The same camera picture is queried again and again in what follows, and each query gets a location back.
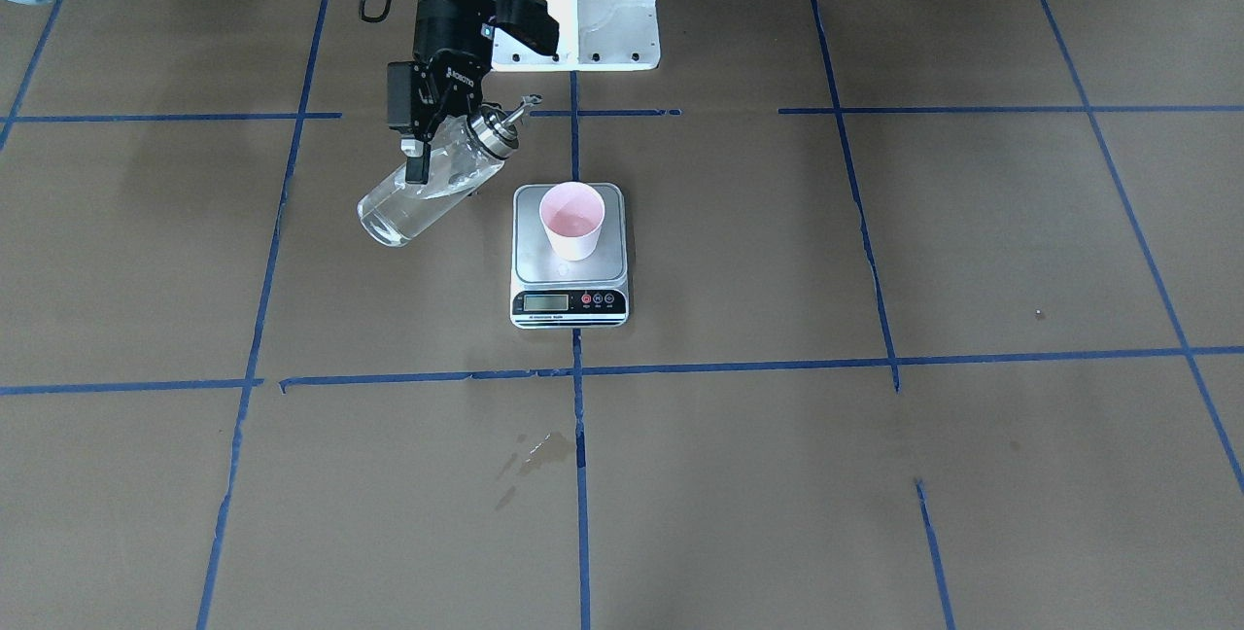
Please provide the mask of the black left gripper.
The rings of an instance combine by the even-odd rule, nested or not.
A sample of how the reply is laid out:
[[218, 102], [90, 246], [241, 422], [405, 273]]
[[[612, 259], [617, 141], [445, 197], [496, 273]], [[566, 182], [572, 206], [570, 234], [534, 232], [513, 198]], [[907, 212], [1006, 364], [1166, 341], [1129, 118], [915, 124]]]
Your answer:
[[494, 0], [418, 0], [415, 61], [387, 63], [387, 126], [399, 138], [406, 183], [430, 179], [428, 147], [443, 121], [475, 115], [483, 105], [494, 14]]

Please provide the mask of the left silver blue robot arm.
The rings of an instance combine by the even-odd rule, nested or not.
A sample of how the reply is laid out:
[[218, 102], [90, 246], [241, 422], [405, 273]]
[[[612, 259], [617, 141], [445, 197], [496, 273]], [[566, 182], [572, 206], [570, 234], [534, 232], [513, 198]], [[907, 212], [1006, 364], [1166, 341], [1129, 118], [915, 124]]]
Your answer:
[[[386, 0], [379, 14], [369, 15], [367, 0], [360, 0], [357, 12], [364, 22], [382, 22], [392, 5]], [[481, 106], [496, 14], [498, 0], [417, 0], [411, 56], [386, 68], [386, 121], [401, 138], [406, 182], [430, 179], [439, 127]]]

